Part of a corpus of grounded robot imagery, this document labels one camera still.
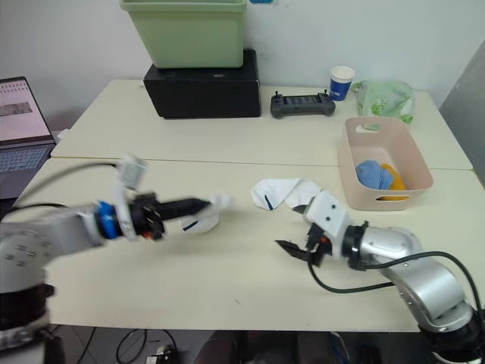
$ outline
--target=yellow cloth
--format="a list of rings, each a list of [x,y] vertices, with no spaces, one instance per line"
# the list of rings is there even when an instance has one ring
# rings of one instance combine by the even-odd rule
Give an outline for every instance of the yellow cloth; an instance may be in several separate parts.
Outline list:
[[[406,186],[404,185],[404,182],[402,181],[402,178],[401,176],[399,175],[399,173],[397,173],[393,167],[391,167],[390,165],[387,165],[386,163],[380,165],[382,168],[384,169],[387,169],[394,177],[394,182],[393,184],[391,184],[391,187],[390,187],[390,190],[391,191],[406,191]],[[404,199],[408,199],[408,197],[391,197],[391,196],[387,196],[387,197],[381,197],[381,199],[385,200],[385,201],[402,201]]]

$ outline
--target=green plastic bag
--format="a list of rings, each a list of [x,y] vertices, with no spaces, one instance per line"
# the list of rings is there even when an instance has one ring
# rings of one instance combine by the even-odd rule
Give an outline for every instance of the green plastic bag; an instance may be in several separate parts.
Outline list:
[[[351,87],[357,92],[360,116],[387,116],[410,124],[415,118],[415,92],[401,81],[362,81]]]

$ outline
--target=green plastic bin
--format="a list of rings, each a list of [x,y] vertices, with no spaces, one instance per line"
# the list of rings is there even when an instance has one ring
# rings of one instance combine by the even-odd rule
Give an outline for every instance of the green plastic bin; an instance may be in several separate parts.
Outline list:
[[[158,68],[241,67],[246,0],[120,0]]]

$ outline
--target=game controller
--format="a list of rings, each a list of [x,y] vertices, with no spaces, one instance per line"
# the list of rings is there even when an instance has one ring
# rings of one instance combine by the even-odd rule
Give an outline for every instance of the game controller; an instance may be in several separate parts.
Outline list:
[[[324,93],[309,96],[283,96],[278,91],[271,97],[271,114],[276,119],[287,115],[332,115],[335,102],[325,90]]]

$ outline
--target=laptop screen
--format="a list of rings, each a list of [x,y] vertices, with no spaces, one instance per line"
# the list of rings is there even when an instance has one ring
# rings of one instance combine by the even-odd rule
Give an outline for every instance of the laptop screen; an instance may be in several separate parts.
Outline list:
[[[0,80],[0,146],[52,140],[25,77]]]

